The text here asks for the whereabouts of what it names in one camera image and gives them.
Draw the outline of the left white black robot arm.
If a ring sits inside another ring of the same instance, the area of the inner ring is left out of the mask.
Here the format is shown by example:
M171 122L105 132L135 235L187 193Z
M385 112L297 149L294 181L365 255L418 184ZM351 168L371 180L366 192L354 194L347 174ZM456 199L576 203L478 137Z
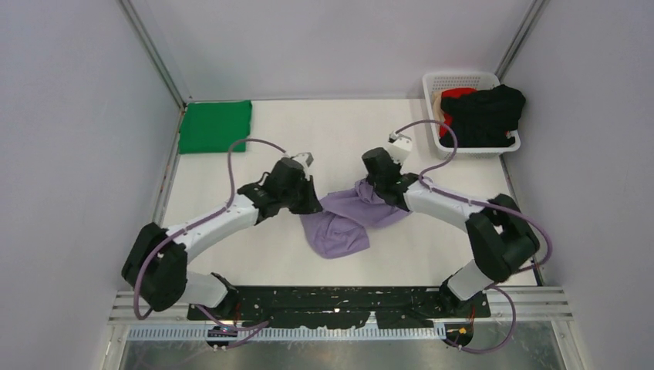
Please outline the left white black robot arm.
M189 271L188 264L226 237L284 208L296 215L321 212L308 171L312 162L310 153L282 157L262 182L240 187L226 205L182 224L144 226L121 271L137 300L155 312L185 303L202 306L219 319L231 317L237 307L236 288L219 274Z

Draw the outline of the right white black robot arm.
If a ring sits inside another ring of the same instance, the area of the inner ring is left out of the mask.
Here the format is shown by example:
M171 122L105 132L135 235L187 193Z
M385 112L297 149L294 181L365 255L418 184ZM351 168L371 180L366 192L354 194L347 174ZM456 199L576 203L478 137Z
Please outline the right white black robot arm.
M437 190L427 178L403 173L401 164L382 147L365 152L362 161L367 182L386 204L431 216L467 234L472 260L439 287L438 301L448 315L462 315L472 298L505 282L539 251L538 238L507 194L482 201Z

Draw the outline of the purple t shirt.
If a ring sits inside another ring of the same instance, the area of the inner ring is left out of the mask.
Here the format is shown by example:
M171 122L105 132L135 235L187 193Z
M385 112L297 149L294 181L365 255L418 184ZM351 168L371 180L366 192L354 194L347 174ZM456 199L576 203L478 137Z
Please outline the purple t shirt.
M301 215L305 239L318 256L346 257L370 247L367 230L391 226L410 215L390 206L362 179L348 190L328 193L322 211Z

